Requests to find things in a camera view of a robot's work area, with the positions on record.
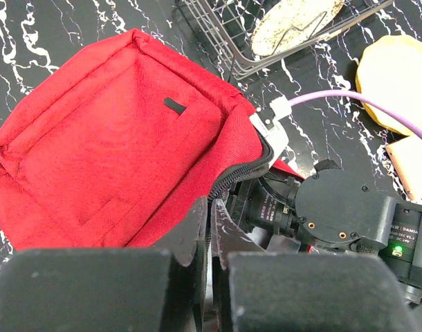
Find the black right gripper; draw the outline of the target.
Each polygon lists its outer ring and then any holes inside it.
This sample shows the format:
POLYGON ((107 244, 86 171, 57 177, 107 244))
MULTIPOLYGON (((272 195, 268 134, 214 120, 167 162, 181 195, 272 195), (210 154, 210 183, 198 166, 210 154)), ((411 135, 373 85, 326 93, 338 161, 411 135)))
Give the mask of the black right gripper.
POLYGON ((224 200, 217 203, 219 251, 301 251, 301 243, 294 239, 300 184, 295 176, 269 172, 230 185, 224 200))

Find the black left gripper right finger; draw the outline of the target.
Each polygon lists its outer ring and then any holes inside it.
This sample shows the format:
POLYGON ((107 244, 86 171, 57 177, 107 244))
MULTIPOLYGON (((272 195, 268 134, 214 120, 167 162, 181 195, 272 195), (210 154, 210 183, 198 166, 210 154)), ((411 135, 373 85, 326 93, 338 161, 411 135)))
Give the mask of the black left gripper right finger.
POLYGON ((210 208, 214 307, 220 331, 422 331, 378 258, 268 252, 210 208))

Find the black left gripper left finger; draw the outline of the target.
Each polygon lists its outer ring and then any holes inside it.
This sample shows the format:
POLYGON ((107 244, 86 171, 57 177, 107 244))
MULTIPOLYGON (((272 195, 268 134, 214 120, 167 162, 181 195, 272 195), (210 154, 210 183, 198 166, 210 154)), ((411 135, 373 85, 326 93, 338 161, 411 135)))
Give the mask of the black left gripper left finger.
POLYGON ((201 331, 208 201, 149 248, 19 252, 0 274, 0 331, 201 331))

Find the red student backpack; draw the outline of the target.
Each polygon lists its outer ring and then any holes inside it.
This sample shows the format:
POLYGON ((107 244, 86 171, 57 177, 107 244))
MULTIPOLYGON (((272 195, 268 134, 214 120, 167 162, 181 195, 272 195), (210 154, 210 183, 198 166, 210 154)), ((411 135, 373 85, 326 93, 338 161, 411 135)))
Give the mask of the red student backpack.
POLYGON ((0 128, 0 227, 16 250, 146 247, 272 156, 255 108, 138 30, 84 47, 0 128))

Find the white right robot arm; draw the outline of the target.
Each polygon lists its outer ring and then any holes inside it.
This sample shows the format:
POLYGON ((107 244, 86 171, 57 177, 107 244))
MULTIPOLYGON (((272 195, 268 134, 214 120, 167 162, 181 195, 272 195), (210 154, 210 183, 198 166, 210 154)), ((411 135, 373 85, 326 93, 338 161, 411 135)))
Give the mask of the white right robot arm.
POLYGON ((405 298, 422 300, 422 205, 373 191, 326 159, 300 179, 280 169, 245 166, 212 191, 242 230, 261 228, 305 248, 380 257, 405 298))

